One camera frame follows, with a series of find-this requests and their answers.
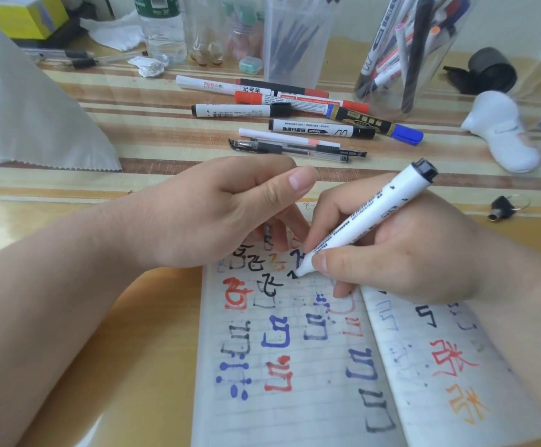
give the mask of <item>table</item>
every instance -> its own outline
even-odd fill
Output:
[[[367,44],[331,40],[319,87],[330,90],[333,98],[348,98],[366,52]],[[467,58],[452,54],[447,64],[463,65]],[[521,91],[525,120],[533,124],[541,117],[541,85],[534,93],[529,91],[540,78],[537,72],[529,76],[525,72],[534,68],[533,63],[519,61],[517,67],[525,82]],[[70,211],[232,153],[227,139],[237,135],[240,123],[193,119],[189,112],[194,103],[227,103],[230,98],[181,91],[174,79],[176,74],[188,74],[231,81],[239,77],[235,67],[183,65],[156,80],[142,79],[124,64],[81,73],[46,72],[109,136],[124,172],[0,166],[0,247]],[[443,172],[434,191],[480,222],[486,222],[489,204],[499,195],[527,195],[531,207],[521,216],[490,226],[541,250],[541,168],[528,176],[510,176],[493,162],[482,140],[461,132],[458,126],[471,101],[438,75],[408,120],[426,133],[420,147],[386,138],[347,140],[348,146],[368,150],[370,159],[332,167],[308,161],[319,167],[321,175],[308,200],[341,182],[400,170],[426,157]],[[244,122],[264,129],[256,120]],[[541,133],[533,136],[541,147]],[[159,269],[138,279],[74,360],[20,445],[189,446],[200,285],[201,269]],[[533,445],[541,446],[541,441]]]

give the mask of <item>crumpled tissue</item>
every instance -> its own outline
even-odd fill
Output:
[[[81,106],[0,30],[0,163],[121,170]]]
[[[165,71],[165,64],[154,58],[136,56],[127,62],[138,67],[138,73],[144,78],[157,77]]]
[[[81,18],[80,26],[88,31],[95,42],[121,52],[132,50],[145,42],[140,16],[136,11],[109,22]]]

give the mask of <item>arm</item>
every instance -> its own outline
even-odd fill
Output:
[[[211,160],[146,191],[75,212],[1,250],[0,447],[18,442],[142,272],[220,260],[265,222],[275,247],[286,251],[286,225],[301,238],[307,234],[294,202],[317,176],[287,157]]]
[[[391,176],[321,194],[304,251],[310,252]],[[541,255],[478,225],[430,192],[355,246],[316,254],[314,267],[338,280],[392,292],[414,303],[467,300],[492,342],[541,408]]]

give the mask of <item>roll of black tape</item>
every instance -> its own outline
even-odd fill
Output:
[[[477,51],[468,63],[469,70],[445,66],[450,83],[461,94],[477,95],[485,91],[510,91],[517,80],[516,70],[493,47]]]

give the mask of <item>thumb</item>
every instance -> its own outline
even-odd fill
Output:
[[[240,193],[237,196],[249,215],[247,222],[253,226],[265,223],[306,195],[316,180],[318,172],[314,167],[297,167]]]
[[[343,246],[323,250],[311,258],[314,269],[338,281],[389,291],[400,280],[401,264],[393,246]]]

